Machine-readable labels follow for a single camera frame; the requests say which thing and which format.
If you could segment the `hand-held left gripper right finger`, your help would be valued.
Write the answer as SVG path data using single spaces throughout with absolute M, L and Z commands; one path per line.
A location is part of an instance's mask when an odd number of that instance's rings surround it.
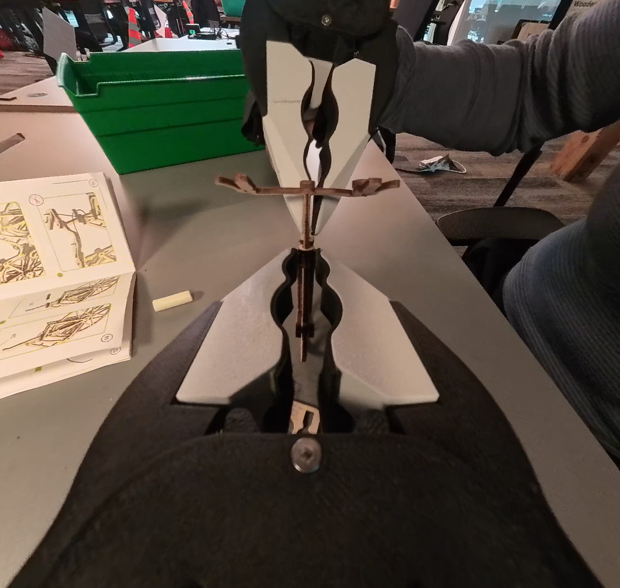
M 321 250 L 321 312 L 330 323 L 323 388 L 337 405 L 416 405 L 439 398 L 391 301 Z

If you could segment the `wooden handlebar part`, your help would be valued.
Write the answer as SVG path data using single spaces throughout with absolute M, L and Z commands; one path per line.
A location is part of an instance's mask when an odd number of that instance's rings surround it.
M 238 193 L 254 196 L 293 196 L 301 198 L 301 235 L 298 243 L 297 262 L 297 316 L 296 337 L 300 340 L 300 360 L 306 362 L 307 347 L 314 337 L 312 313 L 313 290 L 315 279 L 315 249 L 311 219 L 313 216 L 314 197 L 358 198 L 376 196 L 384 191 L 398 189 L 400 180 L 382 181 L 380 178 L 353 180 L 351 189 L 317 187 L 312 180 L 299 181 L 298 187 L 281 186 L 258 187 L 252 179 L 241 173 L 234 178 L 217 176 L 217 186 L 232 189 Z

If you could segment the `blue face mask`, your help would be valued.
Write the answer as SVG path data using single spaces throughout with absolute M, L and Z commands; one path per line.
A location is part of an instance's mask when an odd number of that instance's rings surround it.
M 468 171 L 463 164 L 453 160 L 447 153 L 445 155 L 420 161 L 415 172 L 418 174 L 429 175 L 440 172 L 467 174 Z

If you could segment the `cream cylindrical wax stick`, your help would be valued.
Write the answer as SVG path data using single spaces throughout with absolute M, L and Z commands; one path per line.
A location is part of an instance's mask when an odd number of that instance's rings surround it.
M 190 290 L 184 290 L 177 292 L 166 297 L 154 299 L 152 301 L 152 308 L 155 312 L 163 312 L 182 305 L 190 304 L 193 302 L 193 295 Z

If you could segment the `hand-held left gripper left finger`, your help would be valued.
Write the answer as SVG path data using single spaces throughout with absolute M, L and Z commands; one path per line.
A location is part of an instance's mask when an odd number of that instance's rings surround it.
M 292 310 L 285 249 L 221 301 L 176 394 L 179 403 L 209 406 L 290 406 L 293 397 L 288 335 Z

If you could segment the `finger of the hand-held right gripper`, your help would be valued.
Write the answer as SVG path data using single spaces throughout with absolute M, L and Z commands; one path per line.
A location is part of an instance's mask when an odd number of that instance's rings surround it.
M 311 140 L 303 114 L 314 88 L 314 67 L 288 42 L 267 41 L 267 114 L 263 133 L 282 188 L 312 180 L 306 166 Z
M 313 181 L 318 187 L 345 189 L 370 138 L 376 65 L 313 60 L 313 70 L 313 108 L 330 109 L 327 127 L 334 129 L 321 147 L 313 141 Z

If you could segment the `white instruction booklet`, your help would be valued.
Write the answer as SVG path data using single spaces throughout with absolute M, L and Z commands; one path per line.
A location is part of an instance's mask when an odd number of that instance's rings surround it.
M 1 183 L 1 398 L 131 358 L 136 269 L 103 173 Z

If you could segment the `person's right forearm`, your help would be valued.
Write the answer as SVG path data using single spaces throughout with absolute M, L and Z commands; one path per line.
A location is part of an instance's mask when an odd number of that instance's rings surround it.
M 619 0 L 527 41 L 428 45 L 400 27 L 396 44 L 394 90 L 379 122 L 395 134 L 499 156 L 619 120 Z

